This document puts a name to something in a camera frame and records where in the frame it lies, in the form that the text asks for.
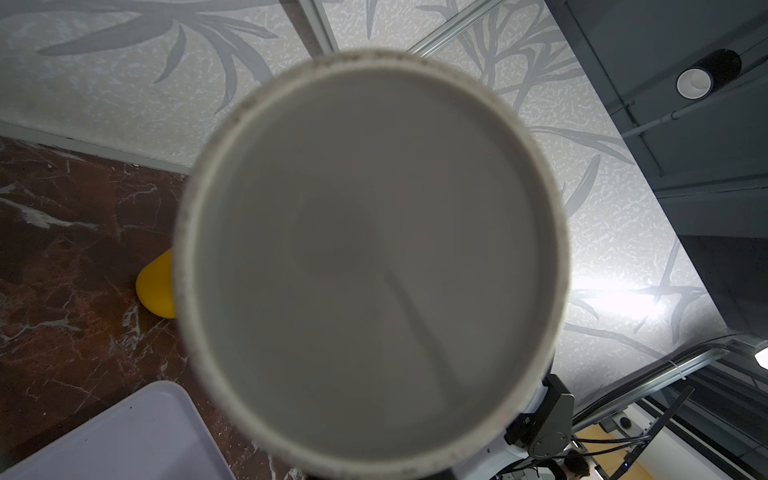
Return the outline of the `grey ceramic mug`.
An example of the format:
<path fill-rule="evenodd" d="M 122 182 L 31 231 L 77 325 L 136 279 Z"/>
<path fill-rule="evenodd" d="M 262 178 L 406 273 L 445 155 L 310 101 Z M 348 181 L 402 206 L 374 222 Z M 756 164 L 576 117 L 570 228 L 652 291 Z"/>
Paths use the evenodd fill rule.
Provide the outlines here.
<path fill-rule="evenodd" d="M 388 49 L 245 97 L 194 164 L 172 254 L 206 393 L 327 479 L 426 478 L 480 451 L 550 367 L 570 280 L 562 196 L 515 112 Z"/>

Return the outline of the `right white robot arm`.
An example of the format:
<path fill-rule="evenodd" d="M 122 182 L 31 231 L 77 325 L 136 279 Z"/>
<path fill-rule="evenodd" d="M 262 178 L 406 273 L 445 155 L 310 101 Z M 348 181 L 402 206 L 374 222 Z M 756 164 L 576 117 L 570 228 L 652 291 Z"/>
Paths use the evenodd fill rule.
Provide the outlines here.
<path fill-rule="evenodd" d="M 660 390 L 682 371 L 676 365 L 649 370 L 596 400 L 584 410 L 575 411 L 575 397 L 555 374 L 545 376 L 531 402 L 506 429 L 488 445 L 441 474 L 441 479 L 494 479 L 542 468 L 555 479 L 567 479 L 567 459 L 590 460 L 624 450 L 622 462 L 610 475 L 620 479 L 681 409 L 694 389 L 687 386 L 672 405 L 641 433 L 622 439 L 586 439 L 577 432 L 604 420 L 621 408 Z"/>

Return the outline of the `yellow ceramic mug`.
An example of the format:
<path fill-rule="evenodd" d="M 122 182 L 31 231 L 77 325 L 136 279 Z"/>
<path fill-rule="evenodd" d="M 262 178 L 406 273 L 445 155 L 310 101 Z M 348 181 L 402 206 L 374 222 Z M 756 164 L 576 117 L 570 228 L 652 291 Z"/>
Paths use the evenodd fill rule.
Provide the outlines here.
<path fill-rule="evenodd" d="M 135 282 L 140 303 L 154 315 L 174 319 L 172 291 L 172 251 L 167 250 L 146 265 Z"/>

